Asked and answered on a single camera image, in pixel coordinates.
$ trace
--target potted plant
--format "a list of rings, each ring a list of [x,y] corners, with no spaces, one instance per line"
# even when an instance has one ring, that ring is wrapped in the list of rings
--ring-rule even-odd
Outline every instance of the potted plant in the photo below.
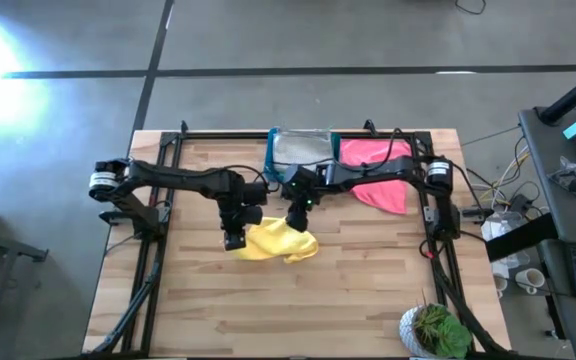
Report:
[[[408,310],[399,323],[404,345],[416,356],[427,358],[466,357],[472,336],[443,305],[420,305]]]

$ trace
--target pink cloth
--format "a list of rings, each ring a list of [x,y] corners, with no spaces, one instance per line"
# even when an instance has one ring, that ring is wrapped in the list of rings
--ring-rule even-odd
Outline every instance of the pink cloth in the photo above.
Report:
[[[381,162],[388,152],[389,140],[341,140],[341,162],[361,165]],[[410,155],[410,145],[395,141],[389,159]],[[406,184],[399,180],[355,186],[351,192],[359,201],[393,214],[406,213]]]

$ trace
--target black cable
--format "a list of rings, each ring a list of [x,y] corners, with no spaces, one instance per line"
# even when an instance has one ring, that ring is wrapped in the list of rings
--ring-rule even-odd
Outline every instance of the black cable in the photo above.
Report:
[[[455,6],[457,7],[457,9],[464,11],[470,15],[481,15],[484,13],[484,10],[486,10],[486,0],[481,0],[481,9],[479,11],[472,11],[472,10],[468,10],[465,7],[459,5],[459,0],[455,0]]]
[[[199,174],[194,174],[194,175],[184,175],[184,177],[188,177],[188,178],[201,178],[201,177],[205,177],[208,175],[212,175],[214,173],[220,172],[220,171],[224,171],[224,170],[228,170],[228,169],[246,169],[246,170],[250,170],[252,172],[254,172],[255,174],[257,174],[256,179],[259,179],[261,177],[261,179],[264,181],[264,185],[266,187],[266,189],[269,187],[268,181],[266,181],[266,179],[263,177],[262,173],[255,169],[252,166],[248,166],[248,165],[228,165],[228,166],[224,166],[224,167],[220,167],[220,168],[216,168],[216,169],[212,169],[212,170],[206,170],[203,172],[200,172]]]
[[[515,189],[515,192],[512,193],[512,196],[510,196],[509,201],[512,201],[512,199],[515,197],[515,195],[517,195],[519,193],[519,190],[521,190],[522,187],[526,186],[527,184],[530,184],[532,186],[535,187],[535,189],[537,189],[537,196],[535,196],[534,199],[530,199],[530,202],[535,202],[537,199],[539,199],[539,196],[541,196],[541,190],[539,190],[539,186],[537,184],[535,184],[534,181],[524,181],[523,183],[521,183],[521,185],[519,185],[519,187],[517,189]]]
[[[270,172],[270,174],[271,174],[272,176],[274,176],[275,179],[277,179],[277,187],[276,187],[275,189],[270,189],[270,185],[269,185],[269,186],[267,187],[268,192],[269,192],[269,193],[274,193],[274,192],[279,191],[279,189],[281,189],[281,183],[279,182],[279,173],[277,173],[277,171],[276,171],[275,169],[270,168],[270,167],[268,167],[268,166],[265,166],[264,168],[265,168],[266,170],[268,170],[268,172]],[[260,177],[263,177],[263,176],[264,176],[263,173],[258,174],[257,177],[255,178],[255,180],[253,180],[252,182],[256,182],[257,179],[259,179]]]
[[[395,135],[397,134],[401,134],[402,131],[400,128],[394,128],[392,130],[392,134],[390,135],[390,141],[388,142],[388,152],[386,153],[386,156],[384,156],[384,159],[381,161],[381,163],[379,163],[379,165],[375,165],[371,168],[369,168],[365,163],[361,164],[362,169],[361,170],[357,170],[355,168],[351,168],[348,165],[342,164],[339,161],[335,160],[335,163],[339,166],[341,166],[342,168],[348,170],[348,171],[353,171],[353,172],[365,172],[365,171],[374,171],[379,169],[380,167],[384,166],[385,163],[388,162],[388,160],[390,159],[390,153],[392,152],[392,144],[395,141]]]
[[[473,233],[471,233],[471,232],[464,231],[464,230],[460,230],[459,232],[462,233],[462,234],[464,234],[464,235],[468,235],[468,236],[470,236],[470,237],[473,237],[473,238],[475,238],[475,239],[477,239],[477,240],[479,240],[479,241],[483,241],[484,243],[486,242],[486,240],[485,240],[484,238],[482,238],[481,236],[479,236],[479,235],[477,235],[477,234],[473,234]]]
[[[515,163],[517,164],[517,167],[515,168],[515,172],[510,176],[509,179],[505,179],[504,182],[502,184],[499,184],[497,187],[501,187],[501,186],[506,186],[510,183],[513,183],[515,181],[517,181],[519,179],[519,177],[521,176],[521,165],[519,163],[519,156],[517,154],[517,148],[519,146],[519,143],[521,143],[521,140],[525,139],[525,136],[522,136],[519,138],[519,140],[517,140],[517,142],[515,143]]]
[[[155,205],[153,205],[153,206],[154,206],[154,207],[157,207],[157,205],[160,205],[160,204],[166,204],[166,205],[168,205],[168,207],[170,207],[170,202],[168,202],[168,200],[157,201],[157,202],[155,203]]]
[[[472,188],[472,185],[470,184],[470,181],[468,180],[468,176],[466,176],[466,172],[464,172],[464,169],[462,169],[461,166],[459,166],[455,163],[452,163],[452,165],[454,167],[456,167],[457,170],[459,170],[459,172],[461,173],[461,176],[463,176],[464,180],[466,181],[466,185],[468,185],[468,190],[470,190],[472,197],[475,199],[475,202],[477,203],[477,207],[479,208],[479,211],[481,211],[481,215],[486,217],[486,212],[484,211],[484,208],[481,206],[481,203],[479,202],[479,198],[477,197],[477,194],[475,194],[475,190]]]
[[[421,256],[425,257],[426,259],[430,259],[430,256],[428,256],[428,254],[430,253],[430,251],[424,252],[424,250],[423,250],[424,245],[427,244],[427,243],[428,243],[428,239],[422,241],[422,242],[419,244],[419,254],[420,254]],[[436,255],[436,256],[441,255],[441,252],[444,251],[445,248],[446,248],[446,244],[445,244],[445,243],[442,243],[442,244],[441,244],[441,247],[439,248],[439,250],[437,250],[437,255]]]
[[[475,177],[477,177],[479,180],[481,180],[484,184],[490,186],[490,190],[495,191],[495,189],[496,189],[495,185],[493,185],[490,181],[486,180],[483,176],[479,175],[477,172],[475,172],[474,170],[469,169],[469,168],[466,168],[466,171],[475,175]],[[504,194],[503,191],[501,191],[501,190],[497,190],[497,191],[499,191],[499,193],[504,197],[504,199],[508,199],[508,197],[506,197],[506,194]]]
[[[141,235],[141,233],[139,232],[139,233],[136,233],[136,234],[133,234],[133,235],[128,236],[127,238],[121,240],[120,242],[118,242],[118,243],[116,243],[116,244],[113,244],[113,245],[110,246],[108,249],[106,249],[106,252],[104,253],[104,256],[108,255],[108,253],[110,252],[110,250],[116,248],[116,247],[119,246],[119,245],[124,244],[126,241],[128,241],[128,240],[130,240],[130,239],[137,239],[137,238],[139,238],[140,235]]]
[[[483,141],[483,140],[487,140],[487,139],[493,138],[493,137],[495,137],[495,136],[499,136],[499,135],[501,135],[501,134],[505,134],[505,133],[507,133],[507,132],[511,132],[511,131],[517,130],[517,129],[519,129],[519,125],[513,126],[513,127],[511,127],[510,129],[498,131],[498,132],[493,133],[493,134],[490,134],[490,135],[486,135],[486,136],[483,136],[483,137],[480,137],[480,138],[477,138],[477,139],[474,139],[474,140],[470,140],[470,141],[468,141],[468,142],[465,142],[465,143],[461,144],[461,147],[464,147],[464,146],[470,145],[470,144],[474,144],[474,143],[476,143],[476,142],[480,142],[480,141]]]

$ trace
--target cable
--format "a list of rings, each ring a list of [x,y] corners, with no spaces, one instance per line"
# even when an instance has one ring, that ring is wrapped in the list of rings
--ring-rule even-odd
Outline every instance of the cable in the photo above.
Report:
[[[392,134],[390,135],[390,141],[388,142],[388,152],[386,153],[386,156],[384,156],[384,159],[381,161],[381,163],[379,163],[379,165],[373,166],[371,168],[369,168],[365,163],[361,164],[362,169],[361,170],[357,170],[355,168],[351,168],[348,165],[342,164],[339,161],[335,160],[335,164],[341,166],[342,168],[348,170],[348,171],[353,171],[353,172],[366,172],[366,171],[373,171],[373,170],[377,170],[380,167],[384,166],[384,164],[386,162],[388,162],[388,160],[390,159],[390,153],[392,152],[392,144],[395,141],[395,135],[397,134],[401,134],[402,131],[400,128],[394,128],[392,130]]]
[[[168,200],[157,201],[157,202],[155,203],[155,205],[153,205],[153,206],[154,206],[154,207],[157,207],[157,205],[160,205],[160,204],[166,204],[166,205],[168,205],[168,207],[170,207],[170,202],[169,202]]]
[[[484,13],[484,10],[486,10],[486,0],[481,0],[481,9],[479,11],[472,11],[472,10],[468,10],[465,7],[459,5],[459,0],[455,0],[455,6],[457,7],[457,9],[466,12],[470,15],[481,15]]]
[[[141,235],[141,233],[139,232],[139,233],[136,233],[136,234],[133,234],[133,235],[128,236],[127,238],[121,240],[120,242],[118,242],[118,243],[116,243],[116,244],[113,244],[113,245],[110,246],[108,249],[106,249],[106,252],[104,253],[104,256],[108,255],[108,253],[110,252],[110,250],[116,248],[116,247],[119,246],[119,245],[124,244],[126,241],[128,241],[128,240],[130,240],[130,239],[138,239],[140,235]]]
[[[499,135],[501,135],[501,134],[505,134],[505,133],[507,133],[507,132],[511,132],[511,131],[517,130],[517,129],[519,129],[519,125],[513,126],[513,127],[511,127],[510,129],[506,129],[506,130],[502,130],[502,131],[497,131],[496,133],[493,133],[493,134],[490,134],[490,135],[486,135],[486,136],[483,136],[483,137],[480,137],[480,138],[477,138],[477,139],[474,139],[474,140],[467,141],[467,142],[461,144],[461,147],[464,147],[464,146],[470,145],[470,144],[474,144],[474,143],[476,143],[476,142],[480,142],[480,141],[483,141],[483,140],[487,140],[487,139],[493,138],[493,137],[495,137],[495,136],[499,136]]]
[[[479,236],[479,235],[473,234],[473,233],[471,233],[471,232],[464,231],[464,230],[460,230],[459,232],[462,233],[462,234],[464,234],[464,235],[468,235],[468,236],[470,236],[470,237],[473,237],[473,238],[475,238],[475,239],[477,239],[477,240],[479,240],[479,241],[483,241],[484,243],[486,242],[486,239],[482,238],[482,237]]]
[[[426,259],[431,259],[432,256],[434,256],[434,255],[432,255],[432,253],[430,252],[430,250],[428,250],[428,251],[426,251],[426,252],[424,252],[424,250],[423,250],[424,245],[427,244],[427,243],[428,243],[428,239],[422,241],[422,242],[419,244],[419,254],[420,254],[421,256],[425,257]],[[445,243],[441,244],[441,247],[439,248],[439,250],[437,250],[437,255],[436,255],[436,256],[441,255],[441,252],[444,251],[445,248],[446,248],[446,244],[445,244]]]
[[[522,156],[519,157],[519,166],[523,165],[524,161],[528,158],[528,156],[530,156],[530,154],[526,153],[526,154],[523,154]],[[515,161],[511,162],[510,168],[513,168],[514,166],[517,166],[517,163],[516,163]],[[485,193],[483,193],[483,194],[479,197],[479,200],[484,201],[486,195],[488,195],[489,193],[491,193],[493,190],[498,190],[498,191],[501,193],[501,190],[500,190],[500,189],[501,189],[502,186],[508,185],[508,184],[510,184],[510,183],[512,183],[512,182],[514,182],[514,181],[516,181],[516,180],[517,180],[517,179],[512,179],[511,181],[506,181],[506,182],[503,183],[502,185],[497,185],[497,182],[494,182],[494,183],[493,183],[494,189],[490,189],[490,190],[486,191]]]
[[[535,211],[537,211],[537,212],[539,213],[539,216],[544,216],[544,212],[541,211],[541,208],[538,208],[538,207],[536,207],[536,206],[534,206],[534,205],[530,205],[530,206],[528,206],[528,209],[533,209],[533,210],[535,210]]]
[[[264,169],[265,169],[265,170],[268,170],[268,172],[271,173],[272,176],[274,176],[275,179],[277,180],[277,187],[276,187],[275,189],[270,189],[270,186],[268,186],[268,192],[269,192],[269,193],[275,193],[275,192],[279,191],[279,189],[281,189],[281,183],[279,182],[279,174],[277,173],[277,171],[276,171],[275,169],[272,169],[272,168],[268,167],[268,166],[264,166]],[[263,173],[262,173],[262,174],[258,174],[257,177],[255,178],[255,180],[253,180],[252,182],[257,181],[257,179],[259,179],[260,177],[263,177]]]
[[[248,166],[248,165],[228,165],[228,166],[224,166],[224,167],[220,167],[220,168],[216,168],[216,169],[212,169],[212,170],[206,170],[203,172],[200,172],[199,174],[194,174],[194,175],[184,175],[184,177],[188,177],[188,178],[200,178],[200,177],[205,177],[208,175],[212,175],[214,173],[220,172],[220,171],[224,171],[224,170],[228,170],[228,169],[246,169],[246,170],[250,170],[252,172],[254,172],[255,174],[257,174],[256,179],[259,179],[261,177],[261,179],[263,179],[264,181],[264,185],[266,186],[266,188],[268,188],[269,184],[268,181],[266,181],[266,179],[263,177],[262,173],[255,169],[252,166]]]
[[[475,190],[472,188],[472,185],[470,185],[470,181],[468,180],[468,176],[466,176],[464,169],[462,169],[461,166],[459,166],[455,163],[452,163],[452,166],[456,167],[457,170],[459,170],[459,172],[461,173],[461,176],[463,176],[464,180],[466,181],[466,185],[468,185],[468,190],[470,190],[472,197],[475,199],[475,202],[477,203],[477,207],[479,208],[479,211],[481,211],[481,215],[486,217],[486,213],[484,212],[484,208],[481,206],[481,203],[479,202],[479,198],[477,197],[477,194],[475,194]]]
[[[513,178],[516,175],[516,178],[513,178],[511,181],[515,181],[519,178],[519,176],[521,176],[521,163],[519,162],[519,158],[517,156],[517,146],[519,146],[519,143],[521,142],[521,140],[524,139],[524,137],[520,137],[519,140],[517,140],[517,142],[515,143],[515,160],[514,163],[517,166],[517,169],[515,170],[515,174],[513,174],[511,176],[511,178]],[[521,153],[523,153],[524,151],[528,150],[528,145],[526,145],[522,150]],[[506,171],[504,171],[503,175],[501,175],[501,178],[499,178],[499,181],[497,181],[497,190],[494,191],[495,195],[492,197],[492,205],[491,205],[491,209],[494,210],[494,206],[497,202],[497,197],[499,196],[499,187],[510,184],[510,182],[506,182],[504,183],[504,179],[506,178],[506,174],[508,174],[508,171],[510,171],[510,169],[512,168],[513,163],[511,162],[510,165],[508,165],[508,168],[506,168]]]
[[[510,184],[511,182],[519,179],[519,177],[521,176],[521,164],[523,163],[523,160],[520,160],[520,159],[518,158],[518,155],[517,155],[517,147],[518,147],[519,144],[521,143],[521,140],[523,140],[523,139],[525,139],[525,138],[526,138],[525,136],[522,136],[522,137],[520,137],[519,140],[517,140],[517,142],[515,143],[515,152],[514,152],[514,155],[515,155],[515,164],[517,164],[517,168],[515,169],[515,173],[510,176],[510,179],[511,179],[511,180],[508,180],[505,184],[504,184],[504,183],[501,183],[502,185],[500,185],[500,186],[508,185],[508,184]],[[524,148],[521,149],[520,154],[523,154],[523,153],[524,153],[525,151],[527,151],[527,150],[528,150],[528,145],[524,146]]]
[[[526,186],[527,184],[530,184],[530,185],[534,186],[535,189],[537,189],[537,195],[535,196],[534,199],[529,199],[529,201],[535,202],[537,199],[539,199],[539,196],[541,196],[541,190],[539,190],[539,186],[537,184],[535,184],[534,181],[528,180],[528,181],[524,181],[523,183],[521,183],[521,185],[519,185],[519,187],[517,189],[515,189],[515,192],[513,192],[512,195],[510,196],[510,201],[512,201],[512,199],[515,197],[515,195],[517,195],[519,193],[519,190],[521,190],[521,188]]]
[[[488,187],[490,187],[491,190],[494,190],[495,185],[493,185],[491,182],[486,180],[483,176],[479,175],[476,171],[469,169],[469,168],[466,168],[466,171],[475,175],[475,177],[477,177],[479,180],[483,181],[484,184],[488,185]],[[499,193],[501,194],[501,196],[503,196],[504,199],[508,198],[508,197],[506,197],[506,194],[503,193],[503,191],[499,190]]]

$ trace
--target white cup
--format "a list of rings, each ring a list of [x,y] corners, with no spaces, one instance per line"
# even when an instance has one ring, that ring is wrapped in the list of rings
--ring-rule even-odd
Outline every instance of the white cup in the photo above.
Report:
[[[521,286],[530,295],[537,293],[537,288],[544,286],[546,277],[537,269],[526,269],[515,275],[517,285]]]
[[[503,291],[508,287],[508,280],[499,274],[494,274],[495,288],[497,289],[497,297],[501,299],[504,296]]]

